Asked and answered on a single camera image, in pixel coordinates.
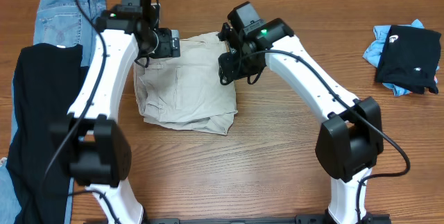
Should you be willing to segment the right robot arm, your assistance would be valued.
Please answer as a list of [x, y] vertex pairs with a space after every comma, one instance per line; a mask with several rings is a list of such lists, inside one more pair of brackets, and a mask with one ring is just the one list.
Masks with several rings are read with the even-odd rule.
[[299, 214], [294, 223], [390, 223], [388, 215], [365, 208], [362, 179], [383, 151], [379, 105], [360, 100], [310, 57], [294, 31], [280, 18], [262, 19], [250, 2], [228, 14], [218, 34], [229, 51], [219, 57], [222, 85], [246, 78], [255, 84], [265, 68], [286, 81], [320, 124], [315, 153], [331, 177], [331, 200], [322, 214]]

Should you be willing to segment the beige khaki shorts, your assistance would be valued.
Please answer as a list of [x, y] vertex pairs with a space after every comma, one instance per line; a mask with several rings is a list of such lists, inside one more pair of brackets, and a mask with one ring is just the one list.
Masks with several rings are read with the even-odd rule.
[[180, 40], [180, 57], [133, 65], [144, 122], [174, 130], [226, 135], [237, 113], [234, 84], [222, 85], [218, 58], [227, 51], [215, 32]]

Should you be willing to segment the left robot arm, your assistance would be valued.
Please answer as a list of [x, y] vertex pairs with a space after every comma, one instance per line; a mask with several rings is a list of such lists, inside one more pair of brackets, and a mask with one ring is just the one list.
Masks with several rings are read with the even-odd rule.
[[148, 223], [128, 180], [132, 152], [117, 124], [119, 105], [134, 64], [180, 56], [179, 33], [160, 27], [159, 0], [121, 0], [91, 25], [94, 57], [66, 117], [50, 127], [56, 150], [47, 168], [59, 163], [96, 198], [106, 223]]

